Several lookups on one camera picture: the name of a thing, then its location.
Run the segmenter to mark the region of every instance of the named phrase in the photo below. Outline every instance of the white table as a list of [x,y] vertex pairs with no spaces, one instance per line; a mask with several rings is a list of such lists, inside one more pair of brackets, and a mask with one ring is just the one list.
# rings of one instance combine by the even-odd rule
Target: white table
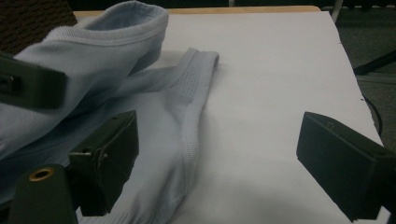
[[188,48],[220,61],[195,186],[171,223],[350,223],[296,157],[305,111],[381,144],[329,13],[171,15],[154,66],[176,64]]

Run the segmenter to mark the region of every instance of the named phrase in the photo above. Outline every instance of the light blue shirt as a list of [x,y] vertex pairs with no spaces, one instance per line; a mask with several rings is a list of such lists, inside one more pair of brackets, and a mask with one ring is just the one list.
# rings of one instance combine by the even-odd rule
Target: light blue shirt
[[78,211],[78,221],[169,220],[193,181],[199,117],[219,55],[189,49],[175,67],[145,69],[160,55],[167,22],[163,8],[122,3],[82,28],[57,28],[16,56],[65,72],[68,83],[56,110],[0,104],[0,203],[27,169],[67,165],[68,152],[104,121],[136,110],[140,150],[130,180],[110,214]]

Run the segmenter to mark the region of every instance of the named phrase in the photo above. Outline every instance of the folded shirt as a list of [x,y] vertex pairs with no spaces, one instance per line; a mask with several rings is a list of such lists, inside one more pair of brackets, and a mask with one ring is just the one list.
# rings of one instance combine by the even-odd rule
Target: folded shirt
[[[134,14],[134,22],[129,14]],[[7,127],[0,130],[0,203],[12,199],[15,182],[27,169],[67,165],[68,152],[107,119],[135,110],[139,156],[130,179],[110,214],[83,217],[77,211],[78,222],[170,219],[192,185],[199,117],[219,55],[189,49],[175,67],[142,70],[159,57],[167,18],[159,7],[135,1],[119,4],[86,30],[55,29],[16,56],[63,71],[69,81],[60,109],[0,105],[1,127]]]

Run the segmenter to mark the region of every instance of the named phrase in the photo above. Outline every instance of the black cable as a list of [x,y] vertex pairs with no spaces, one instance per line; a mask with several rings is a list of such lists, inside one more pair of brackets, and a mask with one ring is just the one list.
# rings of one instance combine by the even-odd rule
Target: black cable
[[369,63],[363,64],[359,67],[356,67],[353,69],[353,73],[357,76],[364,76],[367,75],[370,72],[373,72],[374,70],[381,68],[385,65],[388,65],[390,63],[396,62],[396,50],[389,52],[377,59],[374,59],[370,61]]
[[367,105],[369,105],[375,112],[376,118],[378,120],[378,130],[377,130],[377,132],[378,132],[379,136],[381,136],[382,129],[383,129],[381,115],[379,114],[379,111],[376,109],[375,105],[369,99],[367,99],[366,96],[363,95],[363,98],[366,101]]

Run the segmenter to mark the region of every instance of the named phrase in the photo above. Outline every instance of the table edge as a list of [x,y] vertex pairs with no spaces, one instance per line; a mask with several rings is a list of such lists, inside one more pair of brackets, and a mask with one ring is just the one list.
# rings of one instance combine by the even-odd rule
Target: table edge
[[[198,7],[198,8],[170,8],[169,14],[238,14],[238,13],[292,13],[292,12],[320,12],[314,6],[286,6],[286,7]],[[103,11],[74,11],[76,17],[98,16]]]

